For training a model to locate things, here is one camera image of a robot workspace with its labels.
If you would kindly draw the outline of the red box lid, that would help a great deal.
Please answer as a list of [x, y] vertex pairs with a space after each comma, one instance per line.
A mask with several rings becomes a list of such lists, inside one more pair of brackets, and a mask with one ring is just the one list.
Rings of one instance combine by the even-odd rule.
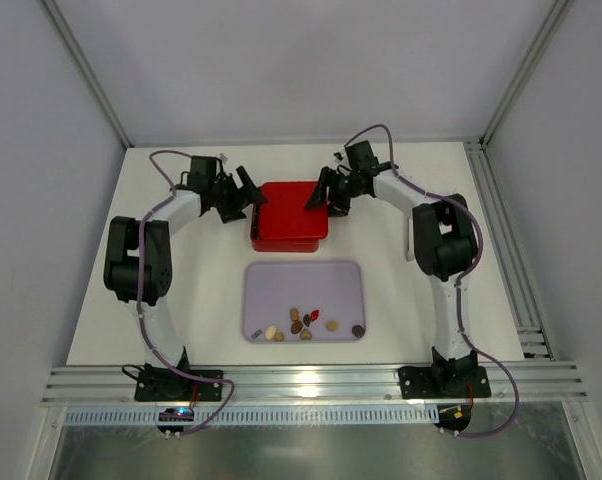
[[307, 210], [316, 181], [266, 182], [261, 193], [267, 202], [257, 206], [256, 238], [264, 241], [319, 241], [328, 236], [327, 205]]

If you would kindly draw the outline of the red chocolate box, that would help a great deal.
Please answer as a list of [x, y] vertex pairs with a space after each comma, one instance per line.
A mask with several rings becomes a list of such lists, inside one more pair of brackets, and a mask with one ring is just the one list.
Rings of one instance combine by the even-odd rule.
[[325, 206], [306, 211], [299, 205], [259, 205], [253, 209], [249, 237], [257, 252], [314, 253], [328, 232]]

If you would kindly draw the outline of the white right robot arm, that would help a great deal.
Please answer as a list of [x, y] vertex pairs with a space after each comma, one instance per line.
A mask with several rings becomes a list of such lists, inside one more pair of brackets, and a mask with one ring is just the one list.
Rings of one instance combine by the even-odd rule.
[[304, 209], [325, 206], [330, 217], [349, 214], [351, 200], [368, 195], [404, 214], [406, 258], [414, 260], [432, 288], [436, 322], [431, 382], [451, 393], [478, 373], [478, 352], [462, 323], [465, 275], [482, 253], [473, 216], [458, 194], [430, 192], [402, 176], [393, 159], [380, 162], [368, 141], [348, 143], [335, 154], [338, 166], [324, 167]]

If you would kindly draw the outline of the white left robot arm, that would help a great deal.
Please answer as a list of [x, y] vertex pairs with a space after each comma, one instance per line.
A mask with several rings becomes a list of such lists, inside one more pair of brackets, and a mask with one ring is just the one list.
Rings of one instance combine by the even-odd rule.
[[200, 381], [190, 372], [186, 347], [176, 333], [167, 304], [173, 280], [172, 238], [214, 210], [224, 224], [242, 220], [265, 196], [239, 166], [231, 173], [225, 157], [189, 155], [163, 149], [149, 155], [168, 184], [167, 197], [141, 218], [116, 216], [109, 224], [103, 280], [129, 306], [145, 349], [144, 379], [138, 382]]

